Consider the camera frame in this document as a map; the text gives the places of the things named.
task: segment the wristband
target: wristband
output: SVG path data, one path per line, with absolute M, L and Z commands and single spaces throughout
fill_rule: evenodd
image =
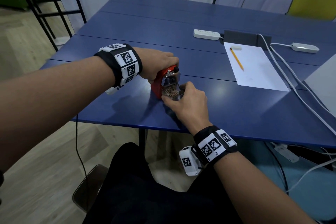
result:
M 112 69 L 115 84 L 106 93 L 113 94 L 142 71 L 142 62 L 129 44 L 112 44 L 99 49 L 99 56 Z
M 203 165 L 214 164 L 225 155 L 237 151 L 237 143 L 216 126 L 202 129 L 194 136 L 194 140 L 191 151 Z

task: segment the eraser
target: eraser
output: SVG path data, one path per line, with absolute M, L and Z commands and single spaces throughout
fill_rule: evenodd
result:
M 239 45 L 232 45 L 231 48 L 232 48 L 233 50 L 238 50 L 238 51 L 241 51 L 241 50 L 242 50 L 242 47 L 239 46 Z

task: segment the table leg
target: table leg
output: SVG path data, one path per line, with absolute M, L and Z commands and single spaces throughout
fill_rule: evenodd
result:
M 146 139 L 147 139 L 148 129 L 139 128 L 139 147 L 140 150 L 145 154 Z

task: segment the hand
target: hand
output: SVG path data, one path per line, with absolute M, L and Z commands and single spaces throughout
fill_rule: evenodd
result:
M 196 89 L 192 82 L 181 85 L 181 88 L 185 89 L 181 100 L 173 101 L 167 96 L 162 96 L 162 100 L 194 136 L 200 130 L 212 126 L 209 121 L 208 98 L 204 91 Z
M 174 57 L 171 52 L 161 52 L 153 49 L 133 47 L 142 62 L 142 72 L 140 76 L 153 82 L 156 74 L 165 68 L 179 64 L 179 58 Z

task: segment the forearm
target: forearm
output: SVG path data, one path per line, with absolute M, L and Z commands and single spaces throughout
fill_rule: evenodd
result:
M 5 172 L 114 82 L 112 70 L 95 56 L 0 83 L 0 170 Z
M 224 156 L 214 169 L 245 224 L 315 223 L 239 152 Z

